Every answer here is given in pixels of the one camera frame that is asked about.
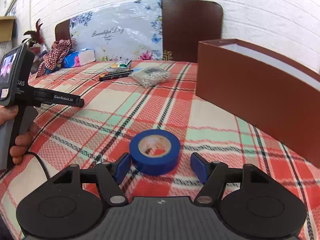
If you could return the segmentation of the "person's left hand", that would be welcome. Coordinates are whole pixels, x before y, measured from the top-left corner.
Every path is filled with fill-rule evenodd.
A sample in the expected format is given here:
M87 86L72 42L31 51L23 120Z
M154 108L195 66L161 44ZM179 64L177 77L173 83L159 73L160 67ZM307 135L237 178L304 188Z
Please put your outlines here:
M1 107L1 170L23 161L37 131L36 116L34 107Z

